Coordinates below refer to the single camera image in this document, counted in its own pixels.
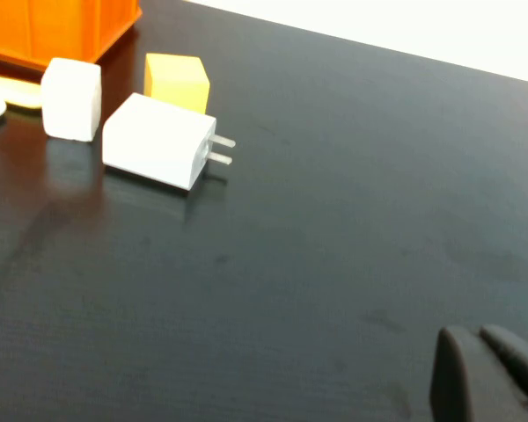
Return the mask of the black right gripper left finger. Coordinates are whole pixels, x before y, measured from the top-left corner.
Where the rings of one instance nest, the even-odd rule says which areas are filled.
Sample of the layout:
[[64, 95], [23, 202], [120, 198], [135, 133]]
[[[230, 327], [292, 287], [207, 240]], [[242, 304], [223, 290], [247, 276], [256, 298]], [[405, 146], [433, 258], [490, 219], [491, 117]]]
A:
[[528, 421], [528, 396], [480, 330], [438, 332], [429, 402], [435, 421]]

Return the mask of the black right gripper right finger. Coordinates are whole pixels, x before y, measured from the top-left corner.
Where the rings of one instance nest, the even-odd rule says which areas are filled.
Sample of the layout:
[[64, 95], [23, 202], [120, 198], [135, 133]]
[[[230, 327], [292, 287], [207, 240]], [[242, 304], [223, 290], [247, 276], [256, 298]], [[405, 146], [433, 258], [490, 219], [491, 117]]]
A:
[[480, 336], [528, 396], [528, 341], [494, 324], [483, 325]]

